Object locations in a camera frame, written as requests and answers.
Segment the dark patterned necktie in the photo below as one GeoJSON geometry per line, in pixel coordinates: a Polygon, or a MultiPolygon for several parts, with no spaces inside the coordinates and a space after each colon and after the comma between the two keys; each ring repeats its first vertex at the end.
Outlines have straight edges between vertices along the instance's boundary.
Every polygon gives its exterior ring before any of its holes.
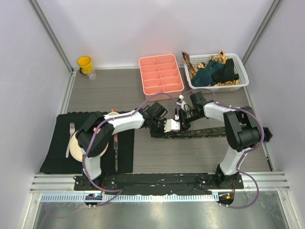
{"type": "Polygon", "coordinates": [[[196,139],[196,138],[213,138],[213,137],[226,137],[225,127],[205,128],[198,130],[184,130],[184,131],[150,131],[151,137],[161,139],[196,139]]]}

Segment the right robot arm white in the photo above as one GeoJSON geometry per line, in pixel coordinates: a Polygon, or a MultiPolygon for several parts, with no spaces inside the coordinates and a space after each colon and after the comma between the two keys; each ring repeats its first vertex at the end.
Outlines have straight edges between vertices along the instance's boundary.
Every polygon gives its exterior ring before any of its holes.
{"type": "Polygon", "coordinates": [[[201,92],[190,95],[192,106],[180,95],[177,100],[179,121],[182,130],[187,130],[191,122],[200,118],[213,118],[224,123],[229,148],[223,161],[217,166],[215,183],[227,188],[237,179],[240,165],[248,152],[262,142],[264,130],[253,114],[251,107],[232,107],[217,101],[207,101],[201,92]]]}

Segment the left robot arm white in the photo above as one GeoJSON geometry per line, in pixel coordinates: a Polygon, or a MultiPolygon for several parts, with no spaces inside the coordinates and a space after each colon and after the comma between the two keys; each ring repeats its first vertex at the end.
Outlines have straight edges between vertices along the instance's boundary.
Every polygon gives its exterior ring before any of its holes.
{"type": "Polygon", "coordinates": [[[97,190],[102,183],[100,154],[115,134],[123,131],[149,128],[156,133],[164,131],[164,116],[168,111],[158,102],[117,115],[94,112],[83,123],[75,137],[82,152],[85,185],[97,190]]]}

